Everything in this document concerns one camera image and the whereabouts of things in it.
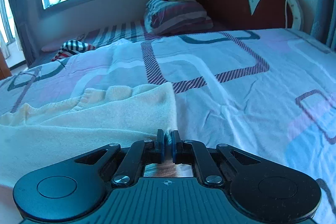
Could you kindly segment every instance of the headboard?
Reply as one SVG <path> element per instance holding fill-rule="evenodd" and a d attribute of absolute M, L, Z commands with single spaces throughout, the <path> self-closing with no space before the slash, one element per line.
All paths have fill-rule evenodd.
<path fill-rule="evenodd" d="M 197 0 L 208 15 L 232 30 L 285 28 L 286 0 Z M 302 30 L 297 0 L 287 1 L 288 28 Z"/>

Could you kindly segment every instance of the checkered cloth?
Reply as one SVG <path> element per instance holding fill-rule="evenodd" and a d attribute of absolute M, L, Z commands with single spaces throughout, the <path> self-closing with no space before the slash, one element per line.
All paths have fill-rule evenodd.
<path fill-rule="evenodd" d="M 77 40 L 69 40 L 63 43 L 61 49 L 51 61 L 67 58 L 75 54 L 87 52 L 94 49 L 96 49 L 96 47 L 91 44 L 80 42 Z"/>

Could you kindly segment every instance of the metal screw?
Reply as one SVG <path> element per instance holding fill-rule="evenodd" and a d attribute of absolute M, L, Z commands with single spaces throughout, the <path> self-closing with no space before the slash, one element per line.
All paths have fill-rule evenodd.
<path fill-rule="evenodd" d="M 219 184 L 223 181 L 220 176 L 215 175 L 207 176 L 205 180 L 211 184 Z"/>
<path fill-rule="evenodd" d="M 126 184 L 130 181 L 130 178 L 128 176 L 118 175 L 113 178 L 113 181 L 118 184 Z"/>

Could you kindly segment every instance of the triangular cutout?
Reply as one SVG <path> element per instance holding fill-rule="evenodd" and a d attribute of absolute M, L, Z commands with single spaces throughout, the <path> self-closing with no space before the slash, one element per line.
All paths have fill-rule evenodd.
<path fill-rule="evenodd" d="M 252 165 L 252 164 L 258 164 L 258 163 L 260 163 L 260 161 L 258 161 L 256 159 L 253 159 L 251 157 L 248 157 L 248 156 L 244 155 L 243 153 L 238 152 L 236 150 L 231 150 L 231 154 L 242 165 Z"/>
<path fill-rule="evenodd" d="M 76 163 L 79 164 L 88 164 L 88 165 L 93 165 L 95 164 L 97 161 L 100 160 L 100 158 L 107 152 L 107 149 L 102 149 L 99 151 L 96 151 L 92 154 L 86 155 L 84 157 L 81 157 L 77 160 L 75 160 Z"/>

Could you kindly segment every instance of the crosshair logo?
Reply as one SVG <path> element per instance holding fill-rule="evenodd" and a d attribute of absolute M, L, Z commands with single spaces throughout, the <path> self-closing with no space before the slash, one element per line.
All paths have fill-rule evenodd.
<path fill-rule="evenodd" d="M 165 180 L 163 183 L 166 184 L 167 186 L 169 186 L 169 185 L 172 184 L 173 182 L 172 182 L 171 180 Z"/>

